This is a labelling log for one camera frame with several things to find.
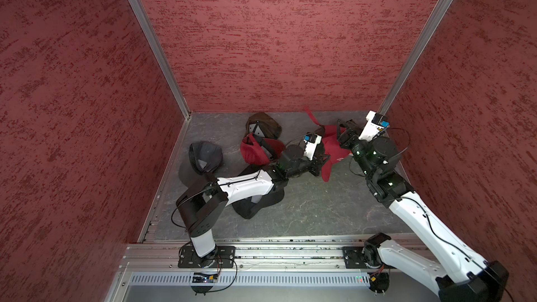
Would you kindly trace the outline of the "red cap with white logo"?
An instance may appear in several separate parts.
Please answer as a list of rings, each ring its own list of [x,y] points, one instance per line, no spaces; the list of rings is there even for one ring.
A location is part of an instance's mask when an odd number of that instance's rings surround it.
[[[319,126],[321,130],[322,143],[324,145],[324,153],[329,155],[329,159],[324,163],[321,168],[320,175],[324,182],[328,182],[331,176],[332,166],[341,162],[347,156],[351,154],[349,149],[341,148],[338,142],[338,135],[344,132],[344,128],[340,124],[336,125],[323,125],[313,115],[309,107],[304,108],[310,119]]]

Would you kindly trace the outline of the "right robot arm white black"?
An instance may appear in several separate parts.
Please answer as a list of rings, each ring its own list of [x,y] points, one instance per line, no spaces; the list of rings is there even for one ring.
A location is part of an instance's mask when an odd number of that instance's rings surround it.
[[[337,124],[336,139],[341,148],[352,153],[376,201],[410,227],[436,259],[428,260],[387,234],[378,233],[364,243],[368,265],[396,268],[441,301],[501,301],[508,293],[508,270],[464,243],[397,173],[395,168],[403,152],[386,136],[388,130],[375,126],[370,131],[349,120]]]

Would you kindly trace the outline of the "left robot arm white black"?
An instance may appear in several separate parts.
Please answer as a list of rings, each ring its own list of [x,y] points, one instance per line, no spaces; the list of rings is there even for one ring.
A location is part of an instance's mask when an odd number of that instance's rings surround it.
[[[328,161],[322,144],[316,146],[313,154],[299,145],[291,145],[276,161],[253,166],[240,176],[201,176],[176,201],[196,255],[207,258],[215,253],[212,228],[226,207],[234,207],[244,219],[253,218],[261,209],[282,201],[290,179],[304,173],[319,176]]]

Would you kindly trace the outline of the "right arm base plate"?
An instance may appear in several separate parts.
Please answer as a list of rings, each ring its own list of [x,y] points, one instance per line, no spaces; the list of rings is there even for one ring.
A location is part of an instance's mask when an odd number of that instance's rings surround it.
[[[367,247],[344,247],[342,251],[347,269],[375,269],[382,266],[376,253]]]

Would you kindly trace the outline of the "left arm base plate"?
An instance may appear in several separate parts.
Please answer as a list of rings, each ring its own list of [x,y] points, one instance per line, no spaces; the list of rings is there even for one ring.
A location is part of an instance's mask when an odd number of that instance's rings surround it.
[[[178,255],[178,268],[192,269],[228,269],[234,267],[236,248],[234,246],[217,246],[204,257],[198,256],[193,246],[183,246]]]

